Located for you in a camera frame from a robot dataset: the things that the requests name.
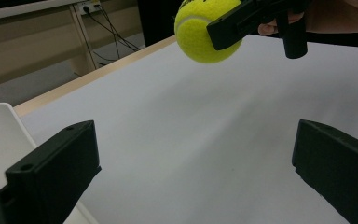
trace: white table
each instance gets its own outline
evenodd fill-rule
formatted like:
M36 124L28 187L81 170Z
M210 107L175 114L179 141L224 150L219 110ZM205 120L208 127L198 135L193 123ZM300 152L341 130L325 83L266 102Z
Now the white table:
M200 64L173 41L102 73L21 117L38 145L95 120L103 170L81 202L101 224L348 223L291 159L300 119L358 138L358 48L309 43L289 60L248 35Z

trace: black plastic part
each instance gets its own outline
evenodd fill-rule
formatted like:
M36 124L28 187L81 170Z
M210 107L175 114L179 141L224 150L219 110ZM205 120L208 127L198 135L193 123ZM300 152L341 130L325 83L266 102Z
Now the black plastic part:
M244 0L228 13L207 25L214 49L226 49L253 33L261 23L277 18L285 55L296 59L307 51L304 20L288 24L287 13L304 12L309 0Z
M358 139L325 124L301 120L292 164L343 217L358 224Z
M6 170L1 223L62 224L100 171L94 122L63 129Z

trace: tennis ball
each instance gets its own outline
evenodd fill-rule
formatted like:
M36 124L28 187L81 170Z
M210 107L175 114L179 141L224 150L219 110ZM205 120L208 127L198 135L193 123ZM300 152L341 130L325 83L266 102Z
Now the tennis ball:
M227 49L215 50L206 26L240 3L240 0L183 1L174 23L176 41L183 53L199 63L218 63L231 56L241 40Z

